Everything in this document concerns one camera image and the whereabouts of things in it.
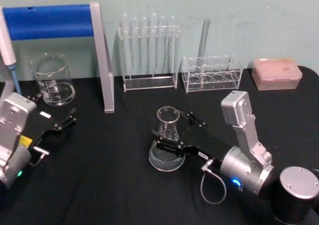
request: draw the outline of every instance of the pink pipette tip box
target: pink pipette tip box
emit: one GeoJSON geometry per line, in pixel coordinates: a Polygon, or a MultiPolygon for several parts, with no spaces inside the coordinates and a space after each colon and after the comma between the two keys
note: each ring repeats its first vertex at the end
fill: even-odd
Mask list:
{"type": "Polygon", "coordinates": [[[259,91],[295,89],[303,74],[293,59],[257,59],[252,77],[259,91]]]}

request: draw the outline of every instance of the yellow label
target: yellow label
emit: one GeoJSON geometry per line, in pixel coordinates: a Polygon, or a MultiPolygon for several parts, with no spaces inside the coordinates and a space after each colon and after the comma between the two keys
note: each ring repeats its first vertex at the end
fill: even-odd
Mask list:
{"type": "Polygon", "coordinates": [[[20,137],[20,144],[22,144],[25,148],[28,148],[29,145],[31,145],[32,143],[32,139],[25,137],[25,136],[21,136],[20,137]]]}

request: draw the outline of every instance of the glass beaker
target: glass beaker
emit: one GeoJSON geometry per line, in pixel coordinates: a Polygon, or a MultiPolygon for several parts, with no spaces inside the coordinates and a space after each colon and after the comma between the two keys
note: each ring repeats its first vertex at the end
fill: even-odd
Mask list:
{"type": "Polygon", "coordinates": [[[39,89],[43,93],[43,100],[50,106],[66,105],[75,96],[65,62],[62,54],[45,53],[30,63],[39,89]]]}
{"type": "MultiPolygon", "coordinates": [[[[159,119],[159,135],[163,138],[178,141],[177,121],[179,112],[173,107],[162,107],[157,113],[159,119]]],[[[175,154],[157,148],[156,141],[153,141],[149,151],[150,163],[160,171],[174,171],[184,162],[185,157],[178,157],[175,154]]]]}

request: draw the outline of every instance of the table surface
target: table surface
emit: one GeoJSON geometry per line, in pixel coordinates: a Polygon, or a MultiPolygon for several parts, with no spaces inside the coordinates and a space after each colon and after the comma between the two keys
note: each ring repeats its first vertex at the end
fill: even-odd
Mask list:
{"type": "MultiPolygon", "coordinates": [[[[295,90],[258,91],[248,70],[239,90],[247,91],[259,140],[273,155],[273,165],[319,168],[319,77],[301,67],[295,90]]],[[[124,93],[115,79],[114,114],[104,114],[99,78],[75,79],[75,99],[61,108],[39,103],[38,108],[64,118],[77,108],[76,125],[60,137],[46,137],[40,147],[51,154],[34,169],[26,169],[4,198],[4,225],[270,225],[269,202],[258,200],[226,181],[228,195],[220,205],[200,195],[203,163],[188,156],[177,171],[166,173],[148,161],[151,130],[157,110],[173,106],[193,111],[208,123],[209,132],[238,145],[235,131],[224,122],[220,103],[231,90],[186,94],[178,89],[124,93]]],[[[35,82],[21,82],[22,93],[38,92],[35,82]]],[[[222,195],[221,185],[207,178],[204,192],[211,200],[222,195]]],[[[311,211],[303,225],[319,225],[311,211]]]]}

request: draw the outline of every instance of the black table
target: black table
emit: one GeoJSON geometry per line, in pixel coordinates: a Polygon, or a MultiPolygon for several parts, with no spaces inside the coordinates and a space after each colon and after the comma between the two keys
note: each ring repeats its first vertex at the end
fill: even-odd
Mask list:
{"type": "MultiPolygon", "coordinates": [[[[259,140],[272,153],[274,166],[319,168],[319,77],[301,67],[296,90],[257,90],[244,70],[240,90],[248,91],[259,140]]],[[[193,111],[220,140],[238,145],[224,122],[220,103],[230,90],[186,94],[178,89],[123,92],[115,79],[115,114],[104,114],[98,78],[75,79],[76,96],[69,104],[38,107],[62,119],[77,108],[77,124],[60,137],[49,136],[40,147],[51,154],[35,169],[26,169],[14,183],[0,212],[5,225],[271,225],[279,224],[269,203],[238,192],[226,182],[228,196],[218,206],[207,204],[199,191],[202,161],[188,157],[171,173],[148,161],[151,130],[158,128],[157,110],[173,106],[193,111]]],[[[37,93],[35,82],[21,83],[23,94],[37,93]]],[[[221,185],[207,178],[211,200],[221,185]]],[[[311,211],[303,225],[319,225],[311,211]]]]}

